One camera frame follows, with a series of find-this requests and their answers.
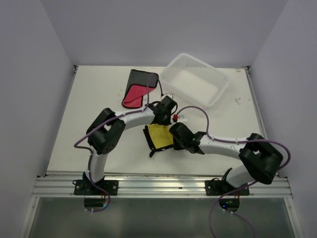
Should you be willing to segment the grey and yellow towel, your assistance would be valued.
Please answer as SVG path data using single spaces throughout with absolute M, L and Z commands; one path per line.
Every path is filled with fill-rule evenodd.
M 156 152 L 173 148 L 173 137 L 169 132 L 170 127 L 167 125 L 150 124 L 143 129 L 144 136 L 151 152 L 149 157 L 152 158 Z

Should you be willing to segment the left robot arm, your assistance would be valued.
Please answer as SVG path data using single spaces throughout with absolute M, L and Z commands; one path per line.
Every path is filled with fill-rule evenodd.
M 90 145 L 90 158 L 83 173 L 85 188 L 96 195 L 102 191 L 104 168 L 108 154 L 114 150 L 124 131 L 144 126 L 143 133 L 149 148 L 150 157 L 155 152 L 173 147 L 173 137 L 169 132 L 172 110 L 178 104 L 169 96 L 161 101 L 146 104 L 143 108 L 117 113 L 104 109 L 86 131 L 85 139 Z

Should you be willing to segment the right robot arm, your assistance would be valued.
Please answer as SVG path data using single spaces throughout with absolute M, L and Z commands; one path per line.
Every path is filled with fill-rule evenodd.
M 192 154 L 216 154 L 238 159 L 242 165 L 229 168 L 221 179 L 210 181 L 208 186 L 217 194 L 233 194 L 238 188 L 256 181 L 271 184 L 282 161 L 282 154 L 262 136 L 252 133 L 242 140 L 230 142 L 212 138 L 205 132 L 193 133 L 185 124 L 178 122 L 169 132 L 175 150 L 186 150 Z

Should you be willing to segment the grey and pink towel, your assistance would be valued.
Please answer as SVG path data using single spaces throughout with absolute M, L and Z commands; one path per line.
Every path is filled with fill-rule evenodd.
M 128 77 L 122 106 L 127 109 L 139 109 L 143 106 L 143 97 L 152 92 L 158 84 L 158 74 L 132 69 Z

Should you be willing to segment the white plastic basket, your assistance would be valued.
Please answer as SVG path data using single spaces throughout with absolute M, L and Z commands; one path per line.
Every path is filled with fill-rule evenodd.
M 203 108 L 213 106 L 231 81 L 225 72 L 189 54 L 179 54 L 162 70 L 159 78 L 171 93 Z

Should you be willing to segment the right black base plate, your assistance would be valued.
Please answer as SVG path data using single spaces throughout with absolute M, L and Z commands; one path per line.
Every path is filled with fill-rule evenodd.
M 230 192 L 229 195 L 241 195 L 241 196 L 248 196 L 250 195 L 249 189 L 244 188 L 240 189 L 237 192 L 232 192 L 236 188 L 231 186 L 228 182 L 219 180 L 218 178 L 213 178 L 211 180 L 205 181 L 205 191 L 206 196 L 221 196 L 225 193 Z

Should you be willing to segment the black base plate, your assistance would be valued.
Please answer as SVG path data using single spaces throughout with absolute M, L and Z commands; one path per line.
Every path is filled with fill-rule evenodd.
M 205 181 L 205 191 L 206 196 L 221 196 L 225 193 L 230 192 L 229 195 L 241 195 L 241 196 L 248 196 L 250 195 L 249 189 L 244 188 L 240 189 L 237 192 L 232 192 L 236 188 L 231 186 L 228 182 L 219 180 L 218 178 L 213 178 L 211 180 Z
M 74 195 L 82 196 L 98 196 L 105 195 L 103 191 L 99 188 L 105 190 L 110 196 L 116 196 L 118 191 L 118 181 L 117 180 L 102 180 L 98 183 L 95 183 L 95 186 L 91 184 L 89 180 L 77 179 L 74 180 L 73 185 Z

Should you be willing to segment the aluminium mounting rail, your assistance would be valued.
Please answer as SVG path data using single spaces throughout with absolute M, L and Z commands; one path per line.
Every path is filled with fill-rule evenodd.
M 74 181 L 80 174 L 52 174 L 37 178 L 33 197 L 74 197 Z M 207 176 L 182 175 L 105 175 L 106 180 L 118 181 L 116 198 L 203 198 L 206 196 Z M 286 178 L 275 177 L 272 184 L 256 183 L 249 187 L 246 198 L 291 198 L 292 191 Z

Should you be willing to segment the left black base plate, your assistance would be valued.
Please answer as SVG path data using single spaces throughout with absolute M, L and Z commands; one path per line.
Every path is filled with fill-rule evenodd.
M 95 183 L 95 186 L 91 184 L 89 180 L 77 179 L 74 180 L 73 185 L 74 195 L 82 196 L 98 196 L 105 195 L 103 191 L 99 188 L 105 190 L 110 196 L 116 196 L 118 191 L 118 181 L 117 180 L 102 180 L 98 183 Z

